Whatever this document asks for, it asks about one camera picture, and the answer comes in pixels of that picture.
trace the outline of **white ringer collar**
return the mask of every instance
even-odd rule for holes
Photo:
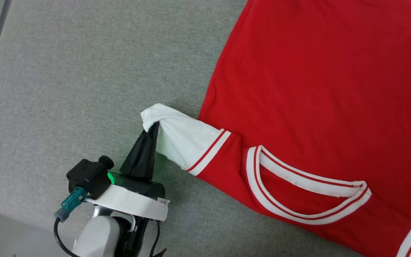
[[[279,203],[267,191],[261,180],[260,165],[302,189],[331,197],[348,197],[348,199],[323,213],[315,215],[297,213]],[[323,225],[338,221],[364,205],[372,195],[364,181],[347,182],[309,174],[277,159],[262,145],[248,150],[246,170],[251,191],[264,208],[280,217],[309,225]]]

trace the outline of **black cable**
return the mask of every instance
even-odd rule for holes
[[[57,240],[57,243],[60,245],[61,249],[66,252],[69,256],[71,257],[80,257],[77,254],[71,252],[71,250],[69,250],[61,241],[60,236],[58,235],[58,223],[60,222],[60,219],[57,218],[55,220],[55,224],[54,224],[54,235],[55,235],[55,239]]]
[[[160,232],[159,232],[159,221],[156,221],[156,224],[158,225],[158,234],[156,234],[155,242],[153,243],[152,250],[150,251],[150,257],[162,257],[163,254],[168,250],[167,248],[165,248],[161,252],[159,252],[158,254],[153,255],[153,252],[155,252],[156,244],[158,244],[158,239],[159,239],[159,234],[160,234]]]

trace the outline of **red t-shirt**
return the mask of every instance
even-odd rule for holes
[[[199,120],[411,219],[411,0],[250,0]]]
[[[248,208],[367,257],[411,257],[411,219],[372,194],[365,181],[302,171],[262,145],[245,147],[240,135],[162,104],[142,112],[142,120],[145,130],[160,122],[159,153]]]

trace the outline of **green led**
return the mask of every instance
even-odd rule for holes
[[[114,176],[112,176],[112,174],[110,172],[107,173],[107,176],[111,180],[112,185],[114,185],[115,184]]]

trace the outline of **gray fabric surface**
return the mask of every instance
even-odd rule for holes
[[[0,38],[0,213],[51,231],[83,158],[119,167],[161,102],[196,117],[245,0],[13,0]],[[358,256],[259,215],[158,156],[165,256]],[[77,237],[84,204],[60,226]],[[156,235],[151,223],[141,256]]]

